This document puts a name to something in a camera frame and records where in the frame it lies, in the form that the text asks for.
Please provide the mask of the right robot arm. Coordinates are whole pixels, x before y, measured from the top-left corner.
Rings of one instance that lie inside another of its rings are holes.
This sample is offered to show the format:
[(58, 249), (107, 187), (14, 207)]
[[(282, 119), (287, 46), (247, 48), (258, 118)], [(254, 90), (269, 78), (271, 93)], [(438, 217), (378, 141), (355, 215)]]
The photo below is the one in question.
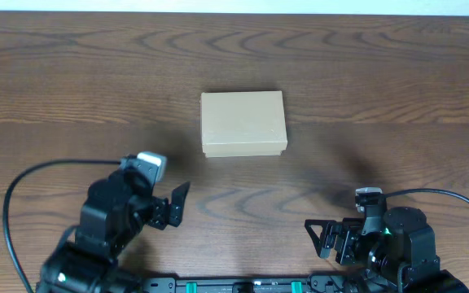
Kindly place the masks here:
[(362, 267), (347, 276), (327, 276), (324, 284), (313, 275), (313, 291), (469, 291), (463, 282), (441, 268), (434, 230), (421, 210), (389, 208), (387, 195), (375, 187), (357, 189), (355, 204), (362, 218), (305, 221), (318, 257), (326, 259), (334, 250), (339, 265)]

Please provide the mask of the brown cardboard box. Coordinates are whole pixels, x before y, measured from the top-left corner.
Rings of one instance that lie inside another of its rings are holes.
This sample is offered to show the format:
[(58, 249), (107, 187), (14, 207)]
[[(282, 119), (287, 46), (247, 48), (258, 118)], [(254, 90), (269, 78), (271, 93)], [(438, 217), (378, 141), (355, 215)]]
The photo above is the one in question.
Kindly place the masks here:
[(200, 106), (208, 158), (281, 155), (287, 149), (281, 91), (203, 93)]

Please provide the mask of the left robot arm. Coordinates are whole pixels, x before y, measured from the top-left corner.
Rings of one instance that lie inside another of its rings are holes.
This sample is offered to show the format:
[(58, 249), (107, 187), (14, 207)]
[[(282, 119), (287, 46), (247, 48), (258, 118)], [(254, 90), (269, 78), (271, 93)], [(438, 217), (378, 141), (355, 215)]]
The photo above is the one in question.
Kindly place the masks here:
[(133, 168), (118, 169), (90, 185), (80, 223), (65, 231), (41, 268), (38, 292), (133, 293), (140, 276), (119, 267), (119, 255), (149, 225), (158, 230), (181, 224), (191, 184), (170, 199), (153, 195), (153, 178)]

